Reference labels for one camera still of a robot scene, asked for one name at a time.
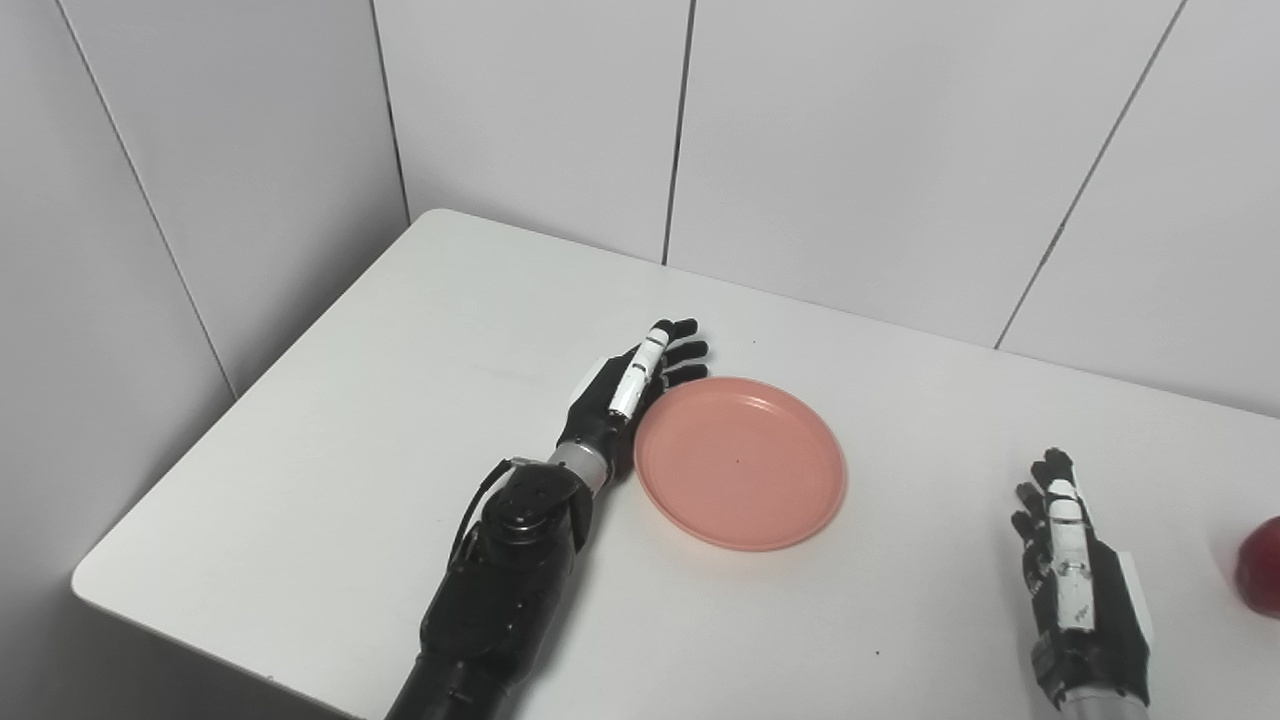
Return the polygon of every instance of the red apple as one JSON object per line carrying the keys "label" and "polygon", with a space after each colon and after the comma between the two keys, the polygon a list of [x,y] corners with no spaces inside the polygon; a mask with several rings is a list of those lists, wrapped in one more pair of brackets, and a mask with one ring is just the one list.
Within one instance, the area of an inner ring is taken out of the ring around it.
{"label": "red apple", "polygon": [[1280,619],[1280,518],[1262,523],[1240,543],[1235,587],[1251,609]]}

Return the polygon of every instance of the prosthetic hand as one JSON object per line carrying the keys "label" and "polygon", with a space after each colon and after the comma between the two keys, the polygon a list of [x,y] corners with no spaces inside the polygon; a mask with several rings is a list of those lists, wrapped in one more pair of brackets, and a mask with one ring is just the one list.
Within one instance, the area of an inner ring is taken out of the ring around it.
{"label": "prosthetic hand", "polygon": [[1146,720],[1148,648],[1120,560],[1094,536],[1065,452],[1044,451],[1032,477],[1012,523],[1039,630],[1036,680],[1070,719]]}
{"label": "prosthetic hand", "polygon": [[480,484],[422,619],[422,650],[387,720],[488,720],[527,678],[590,533],[595,493],[628,469],[640,418],[669,387],[707,377],[707,343],[685,342],[696,332],[691,319],[660,320],[604,363],[570,406],[545,462],[503,460]]}

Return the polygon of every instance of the tabletop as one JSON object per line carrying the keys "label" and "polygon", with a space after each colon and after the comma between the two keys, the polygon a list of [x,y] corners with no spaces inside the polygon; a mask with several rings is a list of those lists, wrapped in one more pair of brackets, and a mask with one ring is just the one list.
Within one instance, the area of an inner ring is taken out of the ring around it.
{"label": "tabletop", "polygon": [[1152,715],[1274,717],[1280,623],[1230,584],[1280,514],[1280,421],[498,223],[422,215],[81,562],[84,601],[380,719],[476,484],[544,457],[584,373],[696,316],[717,375],[840,441],[835,520],[703,543],[605,488],[518,719],[1055,717],[1009,515],[1046,447],[1132,551]]}

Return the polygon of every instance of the wall panel seam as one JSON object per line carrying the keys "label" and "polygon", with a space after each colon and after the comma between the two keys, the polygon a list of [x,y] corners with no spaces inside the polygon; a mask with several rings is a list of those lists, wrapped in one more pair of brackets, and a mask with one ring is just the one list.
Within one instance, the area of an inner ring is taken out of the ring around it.
{"label": "wall panel seam", "polygon": [[124,154],[124,161],[129,167],[129,173],[133,176],[133,182],[138,188],[138,193],[142,196],[142,202],[146,205],[147,214],[151,217],[151,224],[156,229],[156,234],[160,236],[160,243],[164,246],[165,254],[169,258],[169,263],[173,265],[173,272],[178,277],[178,283],[182,286],[182,292],[187,296],[187,304],[191,305],[191,311],[196,316],[196,323],[200,325],[200,332],[205,337],[205,343],[209,346],[209,352],[214,357],[214,363],[218,365],[218,372],[223,377],[223,383],[227,384],[227,391],[232,393],[232,398],[238,398],[239,393],[236,392],[236,387],[232,384],[230,377],[227,374],[227,368],[223,365],[223,359],[218,355],[218,347],[214,345],[212,336],[209,334],[209,327],[205,324],[205,318],[200,314],[200,307],[196,305],[196,299],[191,293],[191,287],[187,284],[187,278],[182,273],[182,268],[178,265],[178,258],[173,252],[173,247],[169,245],[169,238],[165,236],[164,228],[160,225],[160,218],[156,215],[155,206],[151,204],[151,196],[147,195],[147,188],[142,184],[142,176],[138,173],[137,165],[133,163],[133,156],[129,154],[128,146],[124,143],[124,136],[120,135],[120,128],[115,122],[115,115],[111,114],[111,108],[106,102],[106,96],[102,94],[102,87],[97,82],[97,76],[93,74],[93,68],[90,65],[88,55],[84,53],[84,47],[81,45],[79,36],[76,33],[76,28],[72,24],[70,15],[67,13],[67,8],[63,5],[63,0],[54,0],[58,5],[58,12],[63,17],[63,23],[67,26],[67,32],[70,33],[72,42],[76,45],[76,53],[79,55],[81,64],[84,67],[86,74],[88,74],[90,83],[93,87],[95,95],[97,95],[99,105],[102,108],[102,113],[106,114],[106,122],[111,127],[111,133],[115,136],[115,142],[120,146],[120,152]]}
{"label": "wall panel seam", "polygon": [[1138,81],[1134,83],[1133,90],[1129,91],[1129,96],[1125,99],[1124,105],[1120,106],[1120,114],[1116,115],[1116,120],[1111,124],[1111,129],[1107,132],[1107,137],[1102,141],[1098,154],[1093,158],[1089,170],[1084,173],[1084,179],[1080,182],[1080,187],[1076,188],[1075,195],[1071,197],[1071,202],[1066,206],[1062,222],[1060,222],[1057,228],[1055,228],[1053,237],[1050,238],[1048,246],[1044,247],[1044,254],[1041,255],[1039,263],[1037,263],[1036,269],[1032,272],[1030,279],[1027,281],[1027,287],[1023,288],[1023,293],[1018,297],[1018,302],[1014,305],[1012,313],[1010,313],[1009,319],[1005,320],[1005,327],[1000,331],[1000,337],[996,338],[996,345],[993,346],[996,350],[1000,350],[1000,346],[1004,345],[1005,336],[1007,336],[1009,329],[1014,327],[1014,319],[1018,318],[1018,313],[1023,309],[1023,304],[1027,302],[1027,296],[1030,295],[1032,286],[1034,286],[1036,281],[1039,279],[1041,270],[1044,269],[1044,265],[1048,263],[1053,250],[1057,249],[1057,242],[1061,240],[1062,232],[1066,231],[1066,223],[1071,219],[1071,214],[1075,213],[1075,206],[1079,205],[1080,197],[1089,186],[1089,181],[1093,179],[1093,174],[1102,163],[1102,156],[1106,155],[1107,149],[1111,147],[1111,141],[1115,140],[1116,131],[1120,129],[1120,123],[1123,123],[1125,115],[1129,114],[1129,108],[1133,106],[1133,101],[1138,96],[1138,91],[1142,90],[1142,85],[1147,81],[1147,76],[1151,74],[1151,68],[1156,64],[1156,59],[1160,56],[1160,51],[1165,47],[1165,41],[1167,41],[1170,33],[1172,33],[1174,26],[1178,23],[1178,18],[1181,17],[1187,3],[1188,0],[1178,3],[1178,8],[1174,9],[1174,15],[1169,19],[1169,23],[1165,26],[1165,31],[1160,35],[1160,40],[1156,42],[1155,50],[1152,50],[1151,56],[1147,58],[1147,63],[1138,74]]}
{"label": "wall panel seam", "polygon": [[694,50],[694,17],[698,0],[689,0],[689,26],[685,29],[685,61],[680,70],[680,101],[676,105],[676,142],[671,155],[671,187],[667,191],[667,225],[662,234],[662,264],[671,252],[671,218],[676,210],[676,177],[680,173],[680,138],[685,129],[685,96],[689,91],[689,58]]}

